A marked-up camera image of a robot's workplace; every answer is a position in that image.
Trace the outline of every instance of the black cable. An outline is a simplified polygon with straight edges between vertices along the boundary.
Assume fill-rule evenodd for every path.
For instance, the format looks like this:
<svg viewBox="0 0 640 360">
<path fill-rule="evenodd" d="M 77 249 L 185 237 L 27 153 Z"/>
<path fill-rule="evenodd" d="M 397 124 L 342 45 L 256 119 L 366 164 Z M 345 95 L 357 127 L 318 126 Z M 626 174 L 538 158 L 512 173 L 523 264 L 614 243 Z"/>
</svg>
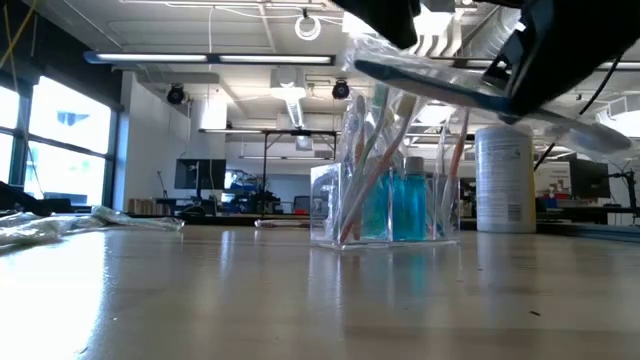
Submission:
<svg viewBox="0 0 640 360">
<path fill-rule="evenodd" d="M 616 68 L 618 67 L 618 63 L 620 63 L 620 60 L 622 60 L 622 55 L 624 54 L 620 54 L 620 56 L 618 56 L 613 61 L 613 64 L 611 64 L 609 71 L 607 71 L 607 75 L 605 75 L 604 79 L 602 79 L 602 83 L 600 83 L 600 86 L 598 86 L 598 89 L 596 90 L 596 92 L 593 93 L 593 96 L 591 97 L 591 99 L 589 99 L 587 104 L 582 108 L 582 110 L 580 110 L 580 113 L 579 113 L 580 115 L 584 115 L 584 113 L 586 113 L 587 110 L 589 110 L 589 108 L 591 107 L 591 105 L 593 105 L 593 103 L 598 99 L 598 96 L 600 96 L 600 93 L 602 92 L 602 90 L 604 90 L 604 87 L 607 86 L 609 79 L 611 79 L 611 75 L 613 75 L 613 72 L 616 71 Z M 549 153 L 551 152 L 551 150 L 553 150 L 555 146 L 556 146 L 556 143 L 551 143 L 551 145 L 549 145 L 549 147 L 547 148 L 547 151 L 545 151 L 544 154 L 542 154 L 540 159 L 538 159 L 536 166 L 533 167 L 533 171 L 538 170 L 540 165 L 542 165 L 542 162 L 547 158 L 547 156 L 549 156 Z"/>
</svg>

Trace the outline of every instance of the window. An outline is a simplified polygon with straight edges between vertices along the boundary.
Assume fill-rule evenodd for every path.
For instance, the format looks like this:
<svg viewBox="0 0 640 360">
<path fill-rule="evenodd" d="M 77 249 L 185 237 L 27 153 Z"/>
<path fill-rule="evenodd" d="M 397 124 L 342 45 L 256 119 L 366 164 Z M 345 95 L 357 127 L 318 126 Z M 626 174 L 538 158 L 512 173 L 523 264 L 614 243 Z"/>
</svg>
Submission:
<svg viewBox="0 0 640 360">
<path fill-rule="evenodd" d="M 20 96 L 8 89 L 0 87 L 0 126 L 14 129 L 18 122 Z"/>
<path fill-rule="evenodd" d="M 25 192 L 37 199 L 68 198 L 72 205 L 102 203 L 105 159 L 34 141 L 29 148 L 33 161 L 30 156 Z"/>
<path fill-rule="evenodd" d="M 111 109 L 46 77 L 33 88 L 29 132 L 106 154 Z"/>
<path fill-rule="evenodd" d="M 0 181 L 9 183 L 9 169 L 11 167 L 11 153 L 13 137 L 0 134 Z"/>
</svg>

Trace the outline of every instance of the computer monitor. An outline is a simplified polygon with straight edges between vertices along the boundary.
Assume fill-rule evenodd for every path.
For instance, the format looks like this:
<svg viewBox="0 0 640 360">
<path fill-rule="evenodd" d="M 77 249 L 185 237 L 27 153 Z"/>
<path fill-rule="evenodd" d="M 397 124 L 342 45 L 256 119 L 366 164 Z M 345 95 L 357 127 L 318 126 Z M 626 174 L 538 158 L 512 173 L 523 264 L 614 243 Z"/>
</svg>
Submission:
<svg viewBox="0 0 640 360">
<path fill-rule="evenodd" d="M 588 160 L 569 161 L 571 194 L 581 199 L 609 198 L 609 166 Z"/>
<path fill-rule="evenodd" d="M 176 189 L 224 190 L 226 160 L 178 159 L 176 162 Z"/>
</svg>

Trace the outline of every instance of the ceiling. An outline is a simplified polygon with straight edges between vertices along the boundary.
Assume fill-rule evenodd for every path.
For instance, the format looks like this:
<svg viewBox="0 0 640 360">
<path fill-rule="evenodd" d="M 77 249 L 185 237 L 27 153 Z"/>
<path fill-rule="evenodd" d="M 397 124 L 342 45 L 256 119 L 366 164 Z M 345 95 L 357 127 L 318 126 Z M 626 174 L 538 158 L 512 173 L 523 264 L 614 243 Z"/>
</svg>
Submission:
<svg viewBox="0 0 640 360">
<path fill-rule="evenodd" d="M 341 26 L 322 22 L 320 36 L 313 41 L 300 39 L 294 32 L 296 18 L 261 19 L 257 9 L 237 9 L 249 16 L 242 16 L 222 9 L 175 8 L 158 4 L 125 4 L 123 0 L 48 0 L 38 6 L 39 12 L 71 33 L 89 47 L 101 51 L 157 51 L 157 52 L 234 52 L 234 53 L 293 53 L 293 54 L 341 54 L 347 36 Z M 325 0 L 323 16 L 341 17 L 342 12 Z M 461 19 L 462 38 L 473 33 L 474 28 L 491 12 L 493 5 L 480 4 L 478 11 L 466 12 Z M 268 16 L 299 16 L 299 10 L 266 9 Z M 211 49 L 208 29 L 211 27 Z M 640 47 L 631 49 L 627 60 L 640 60 Z M 264 119 L 273 121 L 278 113 L 285 112 L 282 100 L 270 95 L 270 66 L 230 65 L 162 65 L 148 66 L 148 72 L 214 72 L 226 84 L 236 106 L 230 109 L 230 120 Z M 336 77 L 346 77 L 350 85 L 369 91 L 373 83 L 356 73 L 343 73 L 338 67 L 306 67 L 307 82 L 313 78 L 316 84 L 301 101 L 305 112 L 341 113 L 346 108 L 343 101 L 331 97 Z M 580 107 L 599 85 L 603 74 L 595 74 L 578 88 L 559 100 L 570 107 Z M 205 93 L 200 86 L 194 92 Z M 603 93 L 603 98 L 620 93 L 640 91 L 640 73 L 614 74 Z"/>
</svg>

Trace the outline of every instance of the wooden table surface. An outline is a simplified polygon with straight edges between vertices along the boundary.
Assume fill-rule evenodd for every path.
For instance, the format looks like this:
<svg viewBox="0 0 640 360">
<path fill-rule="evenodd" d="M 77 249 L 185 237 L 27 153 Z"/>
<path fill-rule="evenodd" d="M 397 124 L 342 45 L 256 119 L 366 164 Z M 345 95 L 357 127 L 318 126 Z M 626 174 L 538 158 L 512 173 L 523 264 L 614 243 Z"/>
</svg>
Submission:
<svg viewBox="0 0 640 360">
<path fill-rule="evenodd" d="M 640 359 L 638 245 L 307 239 L 186 227 L 0 248 L 0 359 Z"/>
</svg>

